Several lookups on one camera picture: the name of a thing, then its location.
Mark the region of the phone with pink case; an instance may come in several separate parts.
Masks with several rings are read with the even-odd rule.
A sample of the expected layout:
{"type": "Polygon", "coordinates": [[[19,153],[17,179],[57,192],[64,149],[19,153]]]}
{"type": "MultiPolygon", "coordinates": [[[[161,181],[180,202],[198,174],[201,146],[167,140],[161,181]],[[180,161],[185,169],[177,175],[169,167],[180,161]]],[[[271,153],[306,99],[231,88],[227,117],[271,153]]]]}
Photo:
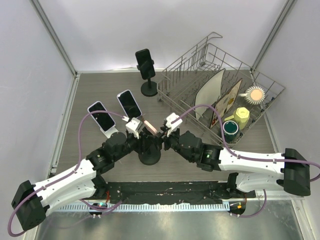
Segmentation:
{"type": "Polygon", "coordinates": [[[156,136],[158,134],[158,130],[147,120],[144,120],[144,125],[147,128],[147,130],[154,136],[156,136]]]}

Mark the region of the black round-base phone stand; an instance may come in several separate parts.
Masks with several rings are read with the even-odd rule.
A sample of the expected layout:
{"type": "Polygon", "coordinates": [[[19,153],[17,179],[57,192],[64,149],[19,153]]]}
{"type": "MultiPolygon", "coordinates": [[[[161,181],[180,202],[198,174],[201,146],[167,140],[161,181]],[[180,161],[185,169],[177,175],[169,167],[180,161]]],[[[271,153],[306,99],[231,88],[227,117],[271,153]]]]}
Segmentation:
{"type": "Polygon", "coordinates": [[[162,143],[153,135],[142,133],[139,138],[138,158],[144,165],[151,166],[161,158],[162,143]]]}

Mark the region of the black clamp phone stand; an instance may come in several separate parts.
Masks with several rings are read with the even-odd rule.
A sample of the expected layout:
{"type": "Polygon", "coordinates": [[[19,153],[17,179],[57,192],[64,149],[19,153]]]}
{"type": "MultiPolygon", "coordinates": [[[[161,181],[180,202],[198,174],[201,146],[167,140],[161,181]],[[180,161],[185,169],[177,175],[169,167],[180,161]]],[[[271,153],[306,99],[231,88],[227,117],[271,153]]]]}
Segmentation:
{"type": "Polygon", "coordinates": [[[146,82],[141,85],[140,91],[146,97],[154,97],[158,94],[157,83],[151,81],[151,78],[147,79],[146,82]]]}

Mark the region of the black phone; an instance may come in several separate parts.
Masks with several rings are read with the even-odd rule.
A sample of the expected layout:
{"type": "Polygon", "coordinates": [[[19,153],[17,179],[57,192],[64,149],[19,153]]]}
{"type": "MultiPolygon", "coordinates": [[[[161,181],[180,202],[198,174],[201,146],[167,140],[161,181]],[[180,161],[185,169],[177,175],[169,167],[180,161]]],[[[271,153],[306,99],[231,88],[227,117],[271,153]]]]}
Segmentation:
{"type": "Polygon", "coordinates": [[[145,48],[135,53],[137,69],[140,71],[143,80],[153,78],[155,73],[154,61],[151,58],[150,50],[145,48]]]}

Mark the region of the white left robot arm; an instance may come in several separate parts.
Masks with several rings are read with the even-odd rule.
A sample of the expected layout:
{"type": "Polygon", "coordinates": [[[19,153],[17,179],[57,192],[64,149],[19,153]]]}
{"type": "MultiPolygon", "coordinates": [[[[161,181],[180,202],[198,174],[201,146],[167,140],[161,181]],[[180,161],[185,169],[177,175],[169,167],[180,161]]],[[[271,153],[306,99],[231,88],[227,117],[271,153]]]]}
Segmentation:
{"type": "Polygon", "coordinates": [[[159,151],[167,131],[166,127],[161,131],[150,131],[145,126],[139,136],[135,136],[130,128],[125,133],[114,132],[101,147],[80,159],[74,167],[37,183],[24,181],[11,202],[13,213],[7,226],[9,235],[15,236],[11,229],[14,217],[26,232],[69,203],[87,198],[102,199],[109,190],[102,175],[131,152],[143,155],[149,149],[159,151]]]}

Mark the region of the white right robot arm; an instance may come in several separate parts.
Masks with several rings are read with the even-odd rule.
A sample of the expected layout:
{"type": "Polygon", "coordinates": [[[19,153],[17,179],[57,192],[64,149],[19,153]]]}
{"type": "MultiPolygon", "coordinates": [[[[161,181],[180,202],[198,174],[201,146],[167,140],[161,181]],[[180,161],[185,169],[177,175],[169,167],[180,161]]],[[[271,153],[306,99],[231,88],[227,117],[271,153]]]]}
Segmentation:
{"type": "Polygon", "coordinates": [[[163,138],[165,150],[173,149],[204,171],[229,171],[226,193],[233,198],[255,190],[284,190],[296,196],[310,196],[310,165],[295,149],[283,153],[255,153],[228,150],[203,143],[190,131],[178,130],[163,138]]]}

